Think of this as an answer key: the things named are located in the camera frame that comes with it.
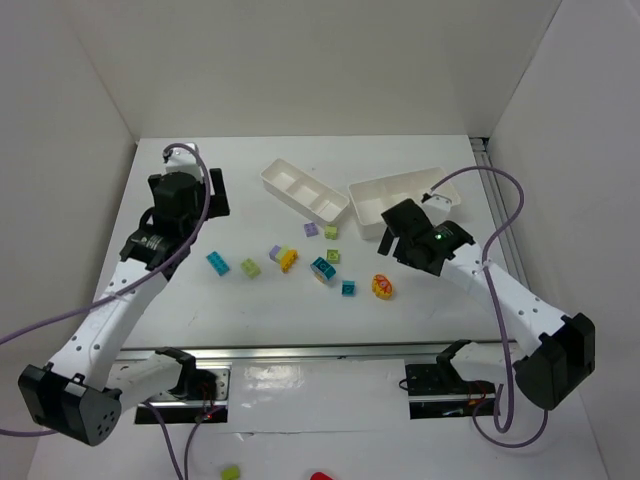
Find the long teal lego brick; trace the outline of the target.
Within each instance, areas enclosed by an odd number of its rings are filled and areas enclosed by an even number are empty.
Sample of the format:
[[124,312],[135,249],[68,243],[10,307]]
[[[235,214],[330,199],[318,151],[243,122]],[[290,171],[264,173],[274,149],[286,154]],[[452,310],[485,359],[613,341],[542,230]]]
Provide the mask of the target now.
[[230,271],[228,263],[217,251],[208,254],[206,260],[219,276],[223,276]]

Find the purple brick of stack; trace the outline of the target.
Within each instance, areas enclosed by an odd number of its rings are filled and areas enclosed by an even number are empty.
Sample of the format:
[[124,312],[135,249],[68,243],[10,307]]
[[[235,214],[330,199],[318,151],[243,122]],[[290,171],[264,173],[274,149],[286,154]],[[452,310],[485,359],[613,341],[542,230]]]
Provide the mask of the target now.
[[279,263],[280,260],[278,255],[280,254],[280,251],[281,251],[281,247],[279,245],[274,245],[272,249],[269,251],[269,258],[272,261]]

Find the yellow curved lego brick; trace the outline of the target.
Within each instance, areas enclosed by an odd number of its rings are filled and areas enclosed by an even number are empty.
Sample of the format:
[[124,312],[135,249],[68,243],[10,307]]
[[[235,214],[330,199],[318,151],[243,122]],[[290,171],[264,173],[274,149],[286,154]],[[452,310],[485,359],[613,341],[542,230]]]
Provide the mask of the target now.
[[280,260],[280,269],[287,273],[298,259],[298,252],[295,249],[287,250]]

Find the green curved brick of stack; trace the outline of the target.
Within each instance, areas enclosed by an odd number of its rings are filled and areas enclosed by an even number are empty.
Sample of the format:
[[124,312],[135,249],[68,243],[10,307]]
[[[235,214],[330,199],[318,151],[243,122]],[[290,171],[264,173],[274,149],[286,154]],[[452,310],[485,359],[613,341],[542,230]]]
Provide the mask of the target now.
[[281,261],[289,250],[290,248],[288,246],[282,246],[276,255],[277,260]]

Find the teal arch lego piece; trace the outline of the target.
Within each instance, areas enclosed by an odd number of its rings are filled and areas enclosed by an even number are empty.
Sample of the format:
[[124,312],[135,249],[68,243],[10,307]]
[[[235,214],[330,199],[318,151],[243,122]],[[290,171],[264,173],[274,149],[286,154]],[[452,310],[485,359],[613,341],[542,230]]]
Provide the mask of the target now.
[[317,257],[310,265],[315,277],[323,284],[331,284],[336,275],[332,264],[322,257]]

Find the light green lego brick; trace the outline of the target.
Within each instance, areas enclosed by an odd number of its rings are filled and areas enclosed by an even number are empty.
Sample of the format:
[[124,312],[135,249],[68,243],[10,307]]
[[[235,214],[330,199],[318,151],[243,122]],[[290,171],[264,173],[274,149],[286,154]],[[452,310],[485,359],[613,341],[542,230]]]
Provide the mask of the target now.
[[338,237],[337,227],[332,225],[327,225],[324,228],[324,237],[330,240],[336,240]]

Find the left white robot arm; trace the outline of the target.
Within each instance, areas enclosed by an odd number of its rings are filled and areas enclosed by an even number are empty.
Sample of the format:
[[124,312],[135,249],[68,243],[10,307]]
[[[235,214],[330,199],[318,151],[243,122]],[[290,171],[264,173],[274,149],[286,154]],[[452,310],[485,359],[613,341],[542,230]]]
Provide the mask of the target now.
[[162,347],[132,367],[114,368],[121,347],[189,255],[186,241],[200,220],[230,213],[220,169],[203,179],[186,172],[148,179],[154,204],[125,243],[102,305],[43,367],[27,366],[18,386],[35,423],[89,446],[104,442],[121,414],[168,392],[178,399],[213,387],[215,377],[194,356]]

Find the yellow orange printed brick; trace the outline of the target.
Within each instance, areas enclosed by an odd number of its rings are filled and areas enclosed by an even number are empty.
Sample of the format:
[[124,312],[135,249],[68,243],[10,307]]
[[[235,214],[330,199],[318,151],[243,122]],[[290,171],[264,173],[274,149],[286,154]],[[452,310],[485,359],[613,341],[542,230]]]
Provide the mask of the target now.
[[373,276],[371,289],[374,295],[382,300],[389,300],[394,294],[393,284],[383,274],[375,274]]

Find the purple square lego brick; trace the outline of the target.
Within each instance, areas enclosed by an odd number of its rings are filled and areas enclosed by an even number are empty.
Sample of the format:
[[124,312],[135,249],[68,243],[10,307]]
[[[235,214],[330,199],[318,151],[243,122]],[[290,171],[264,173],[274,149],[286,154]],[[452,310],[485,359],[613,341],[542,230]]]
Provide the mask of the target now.
[[318,228],[313,222],[304,224],[303,228],[307,237],[313,237],[319,234]]

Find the green single stud brick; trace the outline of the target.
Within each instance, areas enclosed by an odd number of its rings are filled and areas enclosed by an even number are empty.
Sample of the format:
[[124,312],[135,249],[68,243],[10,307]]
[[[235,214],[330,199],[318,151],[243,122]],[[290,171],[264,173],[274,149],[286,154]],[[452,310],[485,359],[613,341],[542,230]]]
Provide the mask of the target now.
[[340,263],[340,252],[337,249],[328,249],[326,253],[326,260],[330,264],[339,264]]

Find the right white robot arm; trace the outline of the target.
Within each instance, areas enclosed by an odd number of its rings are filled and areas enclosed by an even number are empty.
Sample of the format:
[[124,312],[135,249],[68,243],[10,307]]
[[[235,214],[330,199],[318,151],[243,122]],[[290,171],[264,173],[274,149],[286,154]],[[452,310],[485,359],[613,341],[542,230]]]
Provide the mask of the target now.
[[378,251],[399,263],[457,285],[486,312],[500,312],[517,347],[507,365],[503,347],[459,340],[437,357],[453,382],[495,385],[512,375],[522,394],[544,410],[555,409],[595,369],[595,326],[582,313],[569,316],[545,303],[482,257],[480,246],[461,226],[431,223],[415,201],[386,210],[386,230]]

